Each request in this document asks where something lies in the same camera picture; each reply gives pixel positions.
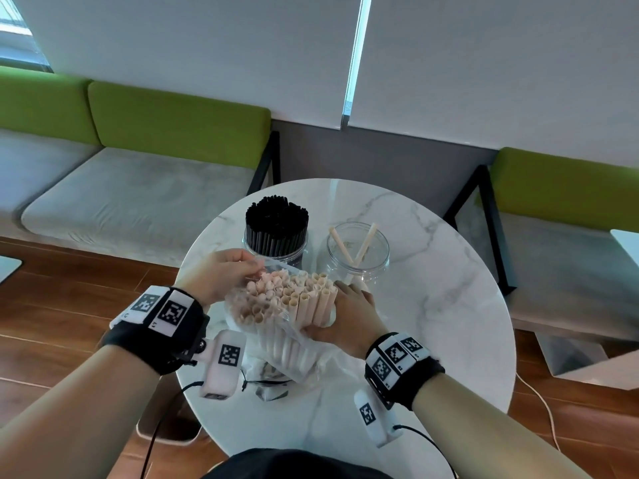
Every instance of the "green cushion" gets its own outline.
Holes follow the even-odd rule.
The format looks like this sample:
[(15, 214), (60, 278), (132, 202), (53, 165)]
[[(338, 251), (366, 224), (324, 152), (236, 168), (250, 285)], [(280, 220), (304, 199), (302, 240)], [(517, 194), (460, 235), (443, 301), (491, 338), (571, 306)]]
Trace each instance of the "green cushion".
[(639, 232), (639, 169), (503, 148), (491, 168), (500, 211)]
[(89, 80), (0, 67), (0, 127), (100, 144), (86, 95)]
[(93, 120), (105, 146), (256, 168), (270, 111), (195, 95), (94, 81)]

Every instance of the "window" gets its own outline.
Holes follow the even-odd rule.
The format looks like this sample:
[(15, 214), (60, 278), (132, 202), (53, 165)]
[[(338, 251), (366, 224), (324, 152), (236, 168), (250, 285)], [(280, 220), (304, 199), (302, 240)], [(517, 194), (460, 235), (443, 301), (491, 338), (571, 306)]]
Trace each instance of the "window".
[(350, 116), (353, 106), (353, 96), (355, 95), (355, 84), (357, 73), (359, 72), (359, 62), (362, 56), (363, 39), (366, 35), (366, 25), (368, 14), (371, 11), (371, 0), (362, 0), (360, 4), (360, 14), (355, 30), (355, 43), (353, 44), (353, 56), (351, 58), (351, 68), (348, 72), (348, 83), (346, 85), (346, 99), (344, 100), (344, 110), (342, 114)]
[(12, 0), (0, 0), (0, 65), (51, 70)]

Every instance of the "hand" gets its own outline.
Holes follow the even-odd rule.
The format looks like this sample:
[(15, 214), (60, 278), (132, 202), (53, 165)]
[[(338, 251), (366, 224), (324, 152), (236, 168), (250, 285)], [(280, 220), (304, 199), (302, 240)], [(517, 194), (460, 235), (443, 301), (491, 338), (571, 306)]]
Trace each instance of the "hand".
[(375, 310), (375, 301), (370, 292), (360, 290), (355, 284), (348, 286), (336, 281), (335, 285), (335, 322), (328, 328), (308, 326), (306, 333), (315, 341), (332, 343), (347, 354), (364, 360), (371, 345), (384, 336), (388, 329)]
[(208, 254), (192, 269), (175, 281), (175, 287), (195, 297), (202, 307), (221, 301), (244, 277), (256, 274), (264, 267), (251, 252), (230, 248)]

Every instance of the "sofa armrest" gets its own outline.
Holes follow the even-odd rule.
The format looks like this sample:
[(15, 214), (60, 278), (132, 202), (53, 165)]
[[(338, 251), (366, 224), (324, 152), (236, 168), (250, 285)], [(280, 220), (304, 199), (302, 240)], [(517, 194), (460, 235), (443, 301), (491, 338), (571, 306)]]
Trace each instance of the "sofa armrest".
[(271, 135), (268, 137), (267, 145), (262, 152), (262, 157), (258, 168), (255, 170), (251, 185), (247, 195), (251, 193), (259, 192), (262, 188), (265, 178), (267, 177), (268, 167), (273, 165), (273, 184), (282, 183), (282, 174), (280, 169), (280, 154), (279, 154), (279, 131), (271, 131)]
[(515, 271), (511, 264), (510, 253), (506, 244), (506, 236), (502, 221), (499, 218), (499, 210), (495, 201), (495, 193), (493, 185), (490, 181), (490, 172), (487, 165), (479, 165), (472, 176), (468, 179), (459, 195), (452, 202), (452, 205), (443, 216), (446, 223), (457, 230), (455, 217), (459, 209), (466, 203), (468, 198), (479, 187), (479, 196), (481, 205), (484, 210), (484, 217), (488, 226), (488, 236), (490, 238), (493, 257), (495, 258), (495, 267), (497, 270), (497, 285), (504, 296), (517, 289), (515, 280)]

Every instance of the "wrist strap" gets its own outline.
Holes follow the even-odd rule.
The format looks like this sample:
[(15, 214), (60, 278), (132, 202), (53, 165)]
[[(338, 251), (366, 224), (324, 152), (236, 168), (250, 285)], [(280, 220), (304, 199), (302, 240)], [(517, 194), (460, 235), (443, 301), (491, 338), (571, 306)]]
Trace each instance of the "wrist strap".
[(422, 385), (443, 366), (427, 348), (406, 333), (389, 333), (377, 339), (366, 355), (365, 377), (387, 409), (401, 403), (412, 410)]
[(208, 322), (188, 293), (152, 285), (110, 323), (102, 345), (120, 346), (165, 375), (191, 361)]

